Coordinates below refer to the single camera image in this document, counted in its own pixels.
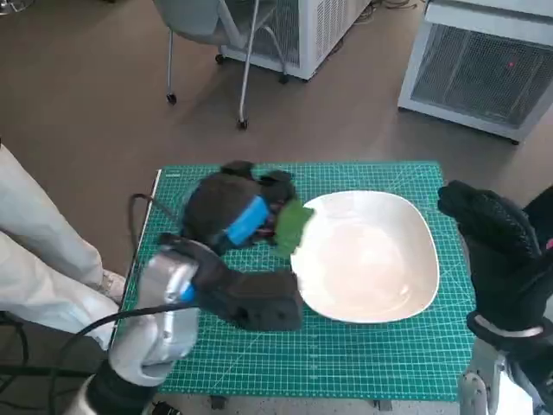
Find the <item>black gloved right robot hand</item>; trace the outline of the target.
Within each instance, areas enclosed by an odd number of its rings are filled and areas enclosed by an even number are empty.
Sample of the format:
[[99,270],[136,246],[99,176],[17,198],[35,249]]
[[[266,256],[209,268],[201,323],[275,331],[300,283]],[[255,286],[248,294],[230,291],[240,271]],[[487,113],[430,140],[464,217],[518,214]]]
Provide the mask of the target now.
[[437,206],[468,249],[477,314],[504,331],[543,326],[552,295],[552,189],[520,207],[452,181],[439,189]]

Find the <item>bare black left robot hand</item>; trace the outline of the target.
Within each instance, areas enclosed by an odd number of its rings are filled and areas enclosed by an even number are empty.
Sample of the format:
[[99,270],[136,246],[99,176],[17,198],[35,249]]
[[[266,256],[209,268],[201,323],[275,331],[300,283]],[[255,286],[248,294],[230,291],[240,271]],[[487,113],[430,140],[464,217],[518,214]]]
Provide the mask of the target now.
[[296,189],[289,172],[255,177],[253,167],[232,161],[202,178],[184,207],[181,236],[219,255],[263,240],[275,246],[278,216],[296,198]]

